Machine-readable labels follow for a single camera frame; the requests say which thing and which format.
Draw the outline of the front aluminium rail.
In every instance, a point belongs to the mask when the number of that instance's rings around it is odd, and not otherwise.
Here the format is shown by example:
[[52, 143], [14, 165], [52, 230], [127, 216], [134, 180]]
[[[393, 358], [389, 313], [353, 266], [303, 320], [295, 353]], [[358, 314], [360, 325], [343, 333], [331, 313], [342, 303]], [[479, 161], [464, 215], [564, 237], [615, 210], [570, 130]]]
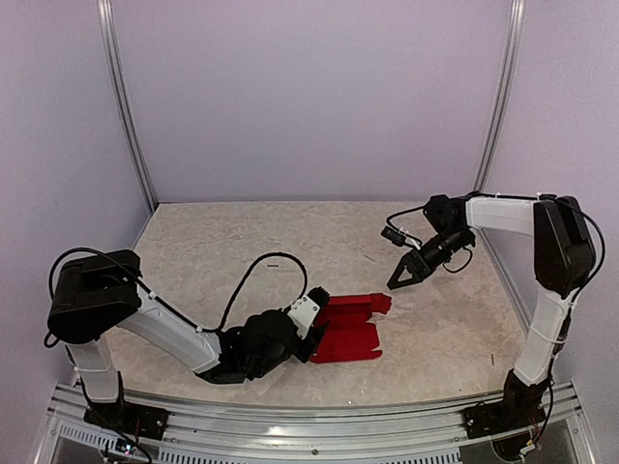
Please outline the front aluminium rail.
[[[572, 384], [557, 385], [544, 438], [525, 463], [602, 463]], [[127, 391], [127, 399], [169, 412], [162, 439], [140, 438], [153, 463], [506, 463], [494, 443], [509, 436], [469, 439], [462, 412], [489, 405], [498, 392], [387, 406], [267, 407], [177, 399]], [[123, 458], [112, 431], [85, 423], [78, 386], [58, 385], [49, 401], [27, 463], [60, 463], [69, 444], [72, 462], [145, 462]]]

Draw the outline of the red paper box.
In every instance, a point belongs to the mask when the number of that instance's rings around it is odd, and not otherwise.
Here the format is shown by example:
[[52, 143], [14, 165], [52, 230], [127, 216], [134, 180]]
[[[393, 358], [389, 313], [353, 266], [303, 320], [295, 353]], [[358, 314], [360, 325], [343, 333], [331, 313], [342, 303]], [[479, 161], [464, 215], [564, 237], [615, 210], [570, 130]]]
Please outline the red paper box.
[[326, 331], [312, 363], [350, 363], [371, 361], [382, 356], [374, 315], [386, 315], [392, 298], [382, 293], [333, 296], [316, 320]]

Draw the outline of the left aluminium frame post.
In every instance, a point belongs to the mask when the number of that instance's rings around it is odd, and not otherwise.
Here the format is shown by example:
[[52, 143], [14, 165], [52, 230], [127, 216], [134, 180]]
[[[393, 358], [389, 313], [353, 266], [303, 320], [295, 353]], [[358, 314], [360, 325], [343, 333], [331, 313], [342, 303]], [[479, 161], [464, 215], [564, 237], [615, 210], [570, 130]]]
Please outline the left aluminium frame post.
[[103, 39], [104, 54], [109, 68], [111, 86], [116, 101], [121, 128], [128, 145], [130, 159], [139, 190], [149, 214], [152, 215], [157, 211], [159, 201], [148, 171], [146, 160], [142, 153], [136, 130], [123, 72], [120, 46], [115, 28], [113, 4], [110, 0], [98, 0], [96, 4]]

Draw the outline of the aluminium frame post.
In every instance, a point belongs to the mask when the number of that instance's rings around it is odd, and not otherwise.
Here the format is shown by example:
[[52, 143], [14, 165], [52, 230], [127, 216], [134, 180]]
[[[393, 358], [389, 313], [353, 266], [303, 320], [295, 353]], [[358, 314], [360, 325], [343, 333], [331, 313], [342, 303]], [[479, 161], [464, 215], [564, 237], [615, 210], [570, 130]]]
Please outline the aluminium frame post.
[[510, 2], [510, 14], [496, 92], [490, 111], [489, 125], [486, 131], [481, 159], [472, 185], [473, 191], [483, 191], [485, 189], [496, 156], [516, 71], [525, 5], [525, 0], [513, 0]]
[[98, 0], [96, 4], [103, 39], [104, 54], [109, 68], [111, 86], [116, 101], [121, 128], [128, 145], [130, 159], [139, 190], [149, 214], [152, 215], [157, 211], [159, 201], [148, 171], [146, 160], [142, 153], [136, 130], [123, 72], [120, 46], [115, 28], [113, 4], [110, 0]]

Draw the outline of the right aluminium frame post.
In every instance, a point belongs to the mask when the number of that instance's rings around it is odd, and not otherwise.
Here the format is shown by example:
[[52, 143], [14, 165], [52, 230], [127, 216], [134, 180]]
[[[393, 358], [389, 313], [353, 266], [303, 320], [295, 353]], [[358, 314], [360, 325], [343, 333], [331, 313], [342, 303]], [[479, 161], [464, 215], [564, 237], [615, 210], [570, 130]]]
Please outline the right aluminium frame post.
[[496, 92], [490, 111], [489, 125], [486, 131], [481, 159], [472, 185], [473, 191], [483, 191], [485, 189], [496, 156], [516, 71], [525, 5], [525, 0], [513, 0], [510, 2], [510, 14]]

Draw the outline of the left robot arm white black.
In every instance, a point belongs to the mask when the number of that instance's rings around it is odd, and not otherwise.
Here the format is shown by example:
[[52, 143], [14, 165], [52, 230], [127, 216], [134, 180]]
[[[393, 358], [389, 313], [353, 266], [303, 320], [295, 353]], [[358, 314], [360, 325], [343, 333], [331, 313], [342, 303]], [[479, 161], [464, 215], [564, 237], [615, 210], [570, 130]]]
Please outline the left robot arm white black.
[[241, 326], [206, 328], [173, 307], [142, 279], [140, 258], [130, 249], [102, 252], [76, 247], [62, 253], [48, 274], [51, 299], [46, 347], [63, 343], [85, 397], [117, 430], [129, 428], [135, 409], [123, 396], [105, 335], [120, 328], [140, 336], [212, 385], [262, 378], [290, 358], [306, 363], [325, 326], [316, 320], [330, 301], [322, 287], [302, 287], [286, 307], [254, 314]]

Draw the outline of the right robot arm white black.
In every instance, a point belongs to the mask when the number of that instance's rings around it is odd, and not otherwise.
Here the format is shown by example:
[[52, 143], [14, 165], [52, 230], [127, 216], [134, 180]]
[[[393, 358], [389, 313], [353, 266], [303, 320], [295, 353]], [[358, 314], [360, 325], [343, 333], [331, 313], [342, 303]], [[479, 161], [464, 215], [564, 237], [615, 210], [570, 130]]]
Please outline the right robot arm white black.
[[388, 288], [396, 290], [428, 279], [454, 254], [473, 246], [480, 231], [503, 231], [530, 238], [536, 306], [512, 375], [526, 388], [545, 382], [551, 362], [565, 341], [567, 321], [596, 265], [588, 216], [576, 198], [553, 194], [439, 194], [421, 210], [435, 234], [400, 258]]

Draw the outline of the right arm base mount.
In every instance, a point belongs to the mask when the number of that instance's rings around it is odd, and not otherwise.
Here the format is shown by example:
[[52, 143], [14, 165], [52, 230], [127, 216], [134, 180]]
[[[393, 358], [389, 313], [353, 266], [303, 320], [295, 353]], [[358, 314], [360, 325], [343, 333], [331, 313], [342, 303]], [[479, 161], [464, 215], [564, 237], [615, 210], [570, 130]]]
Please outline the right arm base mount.
[[465, 408], [461, 416], [468, 439], [501, 434], [533, 423], [540, 425], [546, 419], [544, 408], [541, 406], [512, 411], [503, 401], [477, 403]]

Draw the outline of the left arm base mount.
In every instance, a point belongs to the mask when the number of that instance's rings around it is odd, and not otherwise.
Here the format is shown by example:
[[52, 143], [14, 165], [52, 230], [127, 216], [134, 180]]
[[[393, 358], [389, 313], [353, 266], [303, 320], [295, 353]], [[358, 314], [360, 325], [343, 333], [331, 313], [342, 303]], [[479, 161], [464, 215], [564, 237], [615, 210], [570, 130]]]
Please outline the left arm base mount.
[[84, 414], [87, 423], [153, 440], [162, 439], [168, 418], [165, 409], [135, 403], [95, 403]]

